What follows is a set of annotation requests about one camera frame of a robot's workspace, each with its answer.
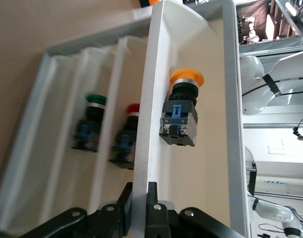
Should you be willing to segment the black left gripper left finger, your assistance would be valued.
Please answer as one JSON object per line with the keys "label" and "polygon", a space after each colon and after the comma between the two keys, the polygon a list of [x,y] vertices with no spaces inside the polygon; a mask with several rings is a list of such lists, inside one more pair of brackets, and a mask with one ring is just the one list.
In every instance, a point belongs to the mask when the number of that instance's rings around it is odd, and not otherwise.
{"label": "black left gripper left finger", "polygon": [[116,202],[104,203],[92,214],[70,208],[51,218],[23,238],[122,238],[128,234],[132,183],[128,182]]}

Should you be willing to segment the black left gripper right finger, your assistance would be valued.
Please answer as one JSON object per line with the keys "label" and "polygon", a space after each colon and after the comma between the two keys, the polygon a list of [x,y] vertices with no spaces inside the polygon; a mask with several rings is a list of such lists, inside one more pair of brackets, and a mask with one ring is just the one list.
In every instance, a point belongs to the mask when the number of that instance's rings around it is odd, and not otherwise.
{"label": "black left gripper right finger", "polygon": [[195,207],[179,213],[174,204],[158,201],[157,183],[148,183],[147,238],[241,238],[242,235]]}

